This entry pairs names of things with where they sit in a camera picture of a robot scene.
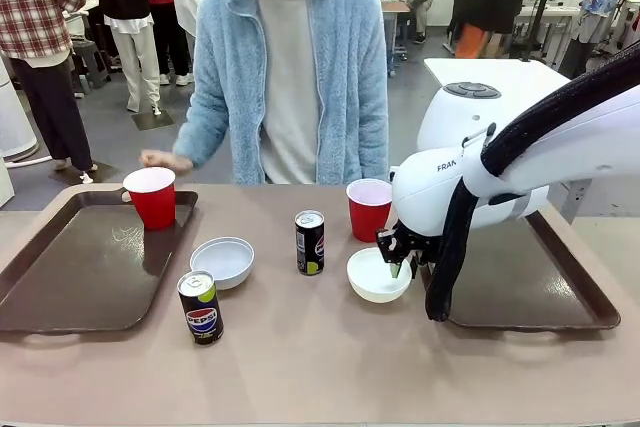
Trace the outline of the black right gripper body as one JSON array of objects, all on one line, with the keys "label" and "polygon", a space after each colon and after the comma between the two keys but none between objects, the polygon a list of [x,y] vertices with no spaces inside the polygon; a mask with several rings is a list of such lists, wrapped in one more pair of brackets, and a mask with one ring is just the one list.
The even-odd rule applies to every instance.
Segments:
[{"label": "black right gripper body", "polygon": [[410,258],[413,252],[421,252],[422,263],[434,263],[440,248],[440,237],[427,237],[417,234],[407,228],[401,221],[397,221],[391,228],[398,239],[399,248],[403,252],[403,261]]}]

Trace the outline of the person's right hand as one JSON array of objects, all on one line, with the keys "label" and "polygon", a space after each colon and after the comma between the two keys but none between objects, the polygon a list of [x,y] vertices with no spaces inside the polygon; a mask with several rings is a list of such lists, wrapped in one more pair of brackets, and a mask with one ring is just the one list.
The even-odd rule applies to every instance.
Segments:
[{"label": "person's right hand", "polygon": [[180,175],[186,174],[194,168],[188,158],[159,150],[143,150],[140,154],[140,163],[146,168],[167,168]]}]

